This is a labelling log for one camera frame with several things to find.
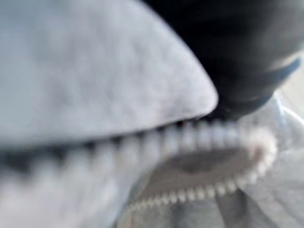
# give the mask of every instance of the gray sweatshirt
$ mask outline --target gray sweatshirt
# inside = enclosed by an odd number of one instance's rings
[[[119,217],[123,228],[301,227],[295,151],[234,195],[125,214],[137,179],[118,183],[113,145],[92,142],[203,117],[218,100],[194,54],[143,3],[3,0],[0,30],[0,227],[108,228]]]

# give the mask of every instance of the gray fabric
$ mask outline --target gray fabric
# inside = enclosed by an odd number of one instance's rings
[[[87,141],[204,116],[216,91],[135,0],[0,2],[0,147]]]
[[[280,105],[276,96],[240,121],[243,126],[268,126],[278,138],[277,162],[257,184],[214,200],[179,205],[179,211],[183,213],[177,214],[172,206],[162,208],[166,213],[134,212],[132,228],[149,228],[156,224],[160,228],[304,227],[304,151],[303,143],[299,141],[304,136],[304,125],[284,112]]]
[[[138,196],[148,199],[160,192],[178,191],[221,182],[227,176],[240,173],[254,162],[246,150],[213,150],[206,154],[192,154],[173,158],[157,167],[149,183]]]

